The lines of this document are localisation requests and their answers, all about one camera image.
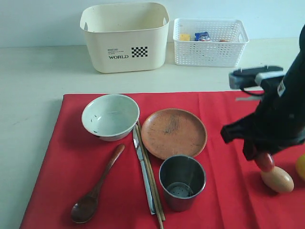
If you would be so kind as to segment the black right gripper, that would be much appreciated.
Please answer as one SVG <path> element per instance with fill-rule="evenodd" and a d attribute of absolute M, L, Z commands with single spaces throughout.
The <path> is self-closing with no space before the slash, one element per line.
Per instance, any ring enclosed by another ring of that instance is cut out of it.
<path fill-rule="evenodd" d="M 303 93 L 249 94 L 260 102 L 249 115 L 222 127 L 220 134 L 226 144 L 234 139 L 245 139 L 243 154 L 247 161 L 251 161 L 262 153 L 273 155 L 305 142 Z"/>

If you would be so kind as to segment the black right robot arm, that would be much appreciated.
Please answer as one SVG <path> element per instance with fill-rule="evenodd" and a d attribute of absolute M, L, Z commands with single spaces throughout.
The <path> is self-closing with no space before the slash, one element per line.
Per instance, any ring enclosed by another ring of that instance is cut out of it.
<path fill-rule="evenodd" d="M 305 141 L 305 31 L 299 37 L 300 51 L 287 72 L 279 66 L 238 69 L 229 73 L 231 89 L 259 86 L 254 94 L 259 105 L 251 114 L 225 125 L 221 136 L 225 143 L 244 140 L 247 160 L 261 153 L 276 154 Z"/>

